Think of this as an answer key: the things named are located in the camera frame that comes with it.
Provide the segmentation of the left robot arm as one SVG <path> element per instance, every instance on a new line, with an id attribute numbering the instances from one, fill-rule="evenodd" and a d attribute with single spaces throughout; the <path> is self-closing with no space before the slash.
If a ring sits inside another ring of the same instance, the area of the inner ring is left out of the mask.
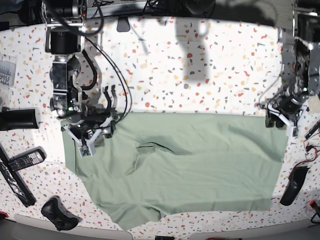
<path id="1" fill-rule="evenodd" d="M 293 5 L 293 76 L 274 96 L 261 104 L 267 128 L 286 128 L 288 137 L 299 133 L 303 104 L 320 95 L 320 2 L 296 0 Z"/>

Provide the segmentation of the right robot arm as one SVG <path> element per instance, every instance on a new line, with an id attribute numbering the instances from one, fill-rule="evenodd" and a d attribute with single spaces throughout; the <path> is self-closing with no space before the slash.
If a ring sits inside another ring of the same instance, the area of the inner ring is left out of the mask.
<path id="1" fill-rule="evenodd" d="M 99 26 L 94 31 L 88 31 L 87 1 L 44 0 L 41 5 L 46 26 L 45 52 L 54 56 L 49 73 L 53 84 L 50 109 L 58 119 L 68 122 L 62 129 L 74 140 L 81 157 L 96 153 L 95 141 L 98 137 L 113 136 L 117 120 L 114 86 L 103 91 L 107 107 L 86 103 L 86 92 L 92 90 L 98 80 L 98 72 L 85 50 L 85 38 L 97 35 L 104 26 L 101 7 L 98 6 L 97 10 Z M 92 70 L 93 80 L 89 85 L 81 86 L 77 81 L 81 73 L 77 54 L 83 55 Z"/>

